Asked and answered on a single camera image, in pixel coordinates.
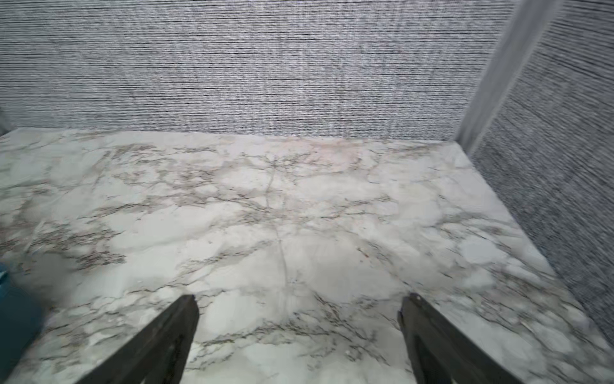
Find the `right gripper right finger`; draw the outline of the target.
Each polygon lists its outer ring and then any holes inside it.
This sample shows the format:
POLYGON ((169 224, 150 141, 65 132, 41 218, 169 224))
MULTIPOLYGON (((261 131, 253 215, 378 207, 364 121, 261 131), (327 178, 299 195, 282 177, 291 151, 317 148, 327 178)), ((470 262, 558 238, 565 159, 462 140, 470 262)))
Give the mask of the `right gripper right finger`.
POLYGON ((420 296, 402 300, 398 323, 418 383, 519 383, 420 296))

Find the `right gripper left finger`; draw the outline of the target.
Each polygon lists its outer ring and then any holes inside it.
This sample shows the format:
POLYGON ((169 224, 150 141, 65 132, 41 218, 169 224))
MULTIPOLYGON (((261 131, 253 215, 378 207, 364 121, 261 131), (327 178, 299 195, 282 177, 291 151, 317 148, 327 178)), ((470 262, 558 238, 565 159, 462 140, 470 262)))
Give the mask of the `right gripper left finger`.
POLYGON ((193 294, 175 300, 81 383, 179 383, 199 320, 193 294))

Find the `teal plastic storage box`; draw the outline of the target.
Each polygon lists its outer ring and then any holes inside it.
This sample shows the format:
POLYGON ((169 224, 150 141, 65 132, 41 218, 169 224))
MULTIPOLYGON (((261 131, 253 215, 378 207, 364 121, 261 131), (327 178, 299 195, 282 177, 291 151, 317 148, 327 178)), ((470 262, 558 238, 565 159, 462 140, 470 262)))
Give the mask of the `teal plastic storage box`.
POLYGON ((1 383, 43 328, 43 308, 1 265, 1 383))

